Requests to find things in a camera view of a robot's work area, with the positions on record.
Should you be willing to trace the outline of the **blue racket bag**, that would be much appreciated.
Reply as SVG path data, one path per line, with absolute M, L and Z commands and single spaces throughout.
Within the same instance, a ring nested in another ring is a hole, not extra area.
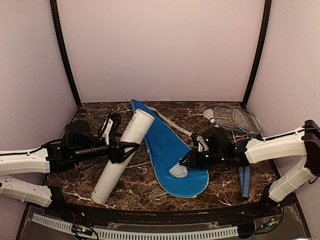
M 188 175 L 185 178 L 176 178 L 169 173 L 169 170 L 191 150 L 170 126 L 187 136 L 191 136 L 192 133 L 177 126 L 151 106 L 135 99 L 132 99 L 130 104 L 134 112 L 141 109 L 155 118 L 144 137 L 144 146 L 156 179 L 163 190 L 178 198 L 195 198 L 202 193 L 209 182 L 209 173 L 206 169 L 187 168 Z

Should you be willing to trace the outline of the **white shuttlecock tube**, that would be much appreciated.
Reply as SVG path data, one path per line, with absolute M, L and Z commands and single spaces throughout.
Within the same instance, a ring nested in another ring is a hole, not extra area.
M 154 120 L 152 115 L 141 109 L 135 111 L 119 139 L 116 154 L 109 157 L 109 161 L 92 191 L 91 199 L 95 203 L 100 205 L 106 203 Z

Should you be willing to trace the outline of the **clear plastic tube lid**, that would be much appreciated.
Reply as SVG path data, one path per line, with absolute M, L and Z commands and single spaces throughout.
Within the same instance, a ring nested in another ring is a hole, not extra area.
M 167 199 L 167 193 L 161 189 L 152 190 L 149 194 L 149 200 L 154 205 L 162 205 Z

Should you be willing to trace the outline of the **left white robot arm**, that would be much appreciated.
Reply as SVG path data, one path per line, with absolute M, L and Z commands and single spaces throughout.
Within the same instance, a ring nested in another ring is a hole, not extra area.
M 11 174 L 63 173 L 74 169 L 83 161 L 108 158 L 112 164 L 121 164 L 140 147 L 145 131 L 138 127 L 133 115 L 123 133 L 118 132 L 121 116 L 111 113 L 100 127 L 97 136 L 90 133 L 85 120 L 67 124 L 61 139 L 55 139 L 37 149 L 2 151 L 0 153 L 0 194 L 29 202 L 51 210 L 60 218 L 67 218 L 70 206 L 64 202 L 57 187 L 34 185 L 12 178 Z

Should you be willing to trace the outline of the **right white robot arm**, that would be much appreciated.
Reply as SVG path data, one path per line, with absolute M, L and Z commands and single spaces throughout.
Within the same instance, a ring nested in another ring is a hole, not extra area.
M 216 165 L 246 167 L 271 159 L 300 156 L 300 161 L 280 179 L 264 190 L 255 213 L 266 217 L 289 194 L 320 175 L 320 127 L 306 120 L 302 127 L 270 137 L 240 140 L 232 143 L 220 128 L 201 134 L 198 147 L 190 150 L 178 164 L 204 170 Z

